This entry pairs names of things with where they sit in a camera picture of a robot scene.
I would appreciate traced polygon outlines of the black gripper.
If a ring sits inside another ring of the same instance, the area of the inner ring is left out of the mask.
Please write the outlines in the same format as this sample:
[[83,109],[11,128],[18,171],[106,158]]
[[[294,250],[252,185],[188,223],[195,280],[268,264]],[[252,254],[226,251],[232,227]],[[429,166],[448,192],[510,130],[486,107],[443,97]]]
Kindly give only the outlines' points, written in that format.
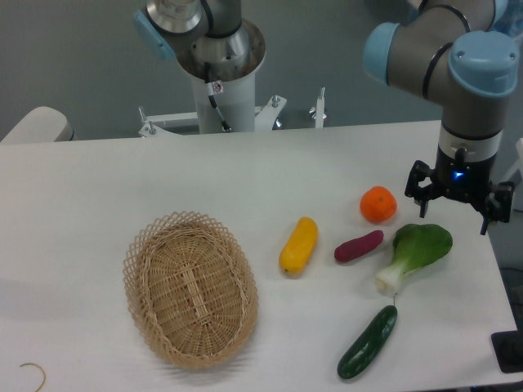
[[409,172],[405,196],[419,206],[419,216],[427,214],[431,200],[447,198],[461,203],[480,205],[480,234],[485,235],[491,223],[508,223],[512,214],[512,198],[516,190],[513,181],[491,183],[496,153],[477,162],[456,161],[441,148],[436,154],[435,168],[416,160]]

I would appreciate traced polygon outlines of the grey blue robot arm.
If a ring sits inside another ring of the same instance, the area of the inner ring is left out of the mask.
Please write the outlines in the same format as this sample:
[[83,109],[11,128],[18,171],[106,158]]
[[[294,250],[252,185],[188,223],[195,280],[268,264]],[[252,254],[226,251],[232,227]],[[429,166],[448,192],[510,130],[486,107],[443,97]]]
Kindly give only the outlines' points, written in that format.
[[[383,23],[363,50],[365,71],[443,109],[436,162],[416,162],[405,193],[422,211],[437,198],[471,205],[485,225],[507,222],[515,185],[490,173],[517,85],[519,47],[494,23],[504,1],[423,1],[407,26]],[[158,57],[190,77],[202,133],[270,131],[284,106],[254,104],[266,44],[238,1],[148,1],[133,17]]]

